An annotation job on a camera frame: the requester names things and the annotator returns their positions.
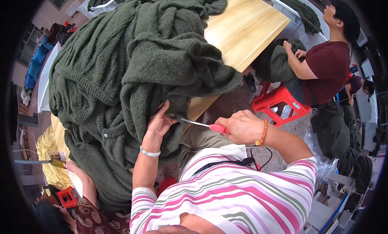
plastic bag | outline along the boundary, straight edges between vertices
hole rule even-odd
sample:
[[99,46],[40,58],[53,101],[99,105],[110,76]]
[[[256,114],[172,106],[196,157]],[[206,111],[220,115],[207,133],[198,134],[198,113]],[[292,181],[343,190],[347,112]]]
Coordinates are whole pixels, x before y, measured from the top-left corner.
[[303,140],[317,159],[317,177],[315,180],[316,191],[321,183],[324,182],[324,177],[335,169],[338,159],[329,159],[322,154],[322,151],[319,148],[317,134],[313,133],[311,126],[308,128]]

short black hair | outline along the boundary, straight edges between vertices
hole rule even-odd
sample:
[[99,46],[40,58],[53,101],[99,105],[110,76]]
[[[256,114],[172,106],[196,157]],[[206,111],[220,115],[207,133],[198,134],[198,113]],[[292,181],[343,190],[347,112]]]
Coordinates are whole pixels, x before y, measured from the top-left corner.
[[372,81],[365,79],[364,86],[362,88],[368,90],[368,95],[370,95],[369,97],[374,94],[374,84]]
[[61,210],[46,200],[40,200],[35,205],[35,211],[41,226],[49,234],[74,234],[70,224],[66,222]]
[[343,22],[344,37],[348,42],[353,42],[360,36],[360,22],[353,9],[344,1],[330,0],[336,8],[334,18]]

scissors blade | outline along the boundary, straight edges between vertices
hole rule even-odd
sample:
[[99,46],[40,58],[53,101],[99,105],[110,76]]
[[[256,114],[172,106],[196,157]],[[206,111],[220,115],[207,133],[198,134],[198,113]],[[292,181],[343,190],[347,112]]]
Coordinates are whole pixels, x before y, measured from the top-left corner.
[[205,127],[210,127],[210,125],[206,125],[206,124],[202,124],[202,123],[199,123],[199,122],[196,122],[196,121],[191,121],[191,120],[187,120],[187,119],[184,119],[184,118],[181,118],[181,120],[185,121],[185,122],[188,122],[188,123],[191,123],[191,124],[195,124],[195,125],[202,125],[202,126],[205,126]]

bracelet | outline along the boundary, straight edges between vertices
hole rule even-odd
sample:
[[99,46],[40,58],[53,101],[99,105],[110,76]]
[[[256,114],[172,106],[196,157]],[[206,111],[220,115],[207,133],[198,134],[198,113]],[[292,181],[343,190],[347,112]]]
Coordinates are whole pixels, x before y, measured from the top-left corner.
[[143,153],[146,156],[159,156],[160,155],[160,150],[157,153],[151,153],[151,152],[145,151],[142,146],[140,146],[140,151],[141,151],[141,153]]
[[263,145],[264,144],[264,140],[265,140],[265,136],[267,135],[267,130],[268,130],[268,120],[267,119],[264,119],[264,131],[263,131],[263,136],[261,137],[261,140],[260,141],[256,141],[255,142],[255,145]]

sticker label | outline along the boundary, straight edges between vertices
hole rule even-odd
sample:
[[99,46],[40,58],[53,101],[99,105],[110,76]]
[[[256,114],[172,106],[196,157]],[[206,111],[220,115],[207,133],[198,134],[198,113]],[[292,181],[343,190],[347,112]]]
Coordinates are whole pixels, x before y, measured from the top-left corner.
[[292,105],[294,105],[296,109],[300,109],[300,106],[296,102],[293,102]]

